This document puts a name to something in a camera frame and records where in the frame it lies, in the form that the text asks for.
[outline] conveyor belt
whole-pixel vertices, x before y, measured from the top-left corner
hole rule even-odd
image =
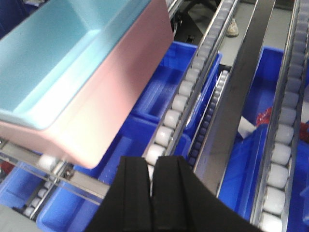
[[[306,81],[308,21],[309,0],[296,0],[251,217],[254,225],[267,232],[287,230]],[[291,150],[291,157],[286,162],[277,159],[280,149]],[[276,201],[277,207],[269,201]]]
[[[225,85],[228,81],[228,72],[226,70],[222,71],[218,78],[217,85],[213,90],[211,99],[208,102],[205,112],[203,113],[202,120],[198,126],[198,130],[195,133],[193,141],[191,143],[190,151],[189,151],[189,165],[194,167],[197,159],[199,158],[199,154],[201,149],[205,144],[205,137],[207,136],[208,129],[211,125],[211,120],[216,117],[216,107],[218,106],[218,102],[220,101],[221,95],[224,92]]]
[[[225,35],[238,0],[223,0],[202,39],[183,80],[143,153],[154,166],[159,156],[172,155]]]

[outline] conveyor track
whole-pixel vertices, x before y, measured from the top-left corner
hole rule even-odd
[[[296,0],[251,217],[252,223],[266,232],[287,230],[306,81],[308,21],[309,0]],[[291,153],[286,161],[279,159],[282,149]]]

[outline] floor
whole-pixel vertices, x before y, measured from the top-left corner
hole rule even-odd
[[[251,3],[239,3],[235,18],[239,27],[239,36],[235,38],[225,37],[220,51],[223,53],[221,64],[232,66],[237,51],[248,27],[254,5]],[[189,11],[189,15],[202,33],[205,33],[213,12],[203,5],[198,4]],[[291,20],[291,11],[275,8],[267,29],[264,45],[284,49],[288,28]]]

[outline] light blue tray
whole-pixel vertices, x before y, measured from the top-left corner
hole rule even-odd
[[[0,120],[50,126],[150,0],[50,0],[0,40]]]

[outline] conveyor rail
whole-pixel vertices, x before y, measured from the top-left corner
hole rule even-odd
[[[260,225],[263,227],[263,221],[266,220],[264,217],[267,216],[267,213],[272,213],[277,217],[278,225],[282,227],[282,230],[280,230],[282,232],[287,230],[302,102],[306,83],[308,61],[308,21],[309,1],[296,0],[279,73],[274,105],[267,132],[266,145],[264,147],[259,176],[257,179],[253,211],[251,214],[251,222],[256,226]],[[293,101],[292,96],[296,96],[296,101]],[[287,119],[287,115],[284,112],[286,110],[295,112],[295,115],[288,115],[288,117],[292,117],[293,120]],[[282,138],[283,134],[287,133],[287,131],[283,131],[282,128],[290,129],[292,131],[290,138]],[[272,159],[272,155],[276,150],[275,144],[283,144],[291,148],[291,157],[288,164],[285,166],[282,164],[279,165],[282,169],[286,169],[288,173],[287,183],[284,187],[274,186],[269,182],[271,165],[277,165]],[[279,211],[270,212],[269,209],[265,208],[265,199],[266,195],[268,195],[267,189],[272,187],[279,189],[280,192],[285,195],[285,203],[281,213],[279,213]]]

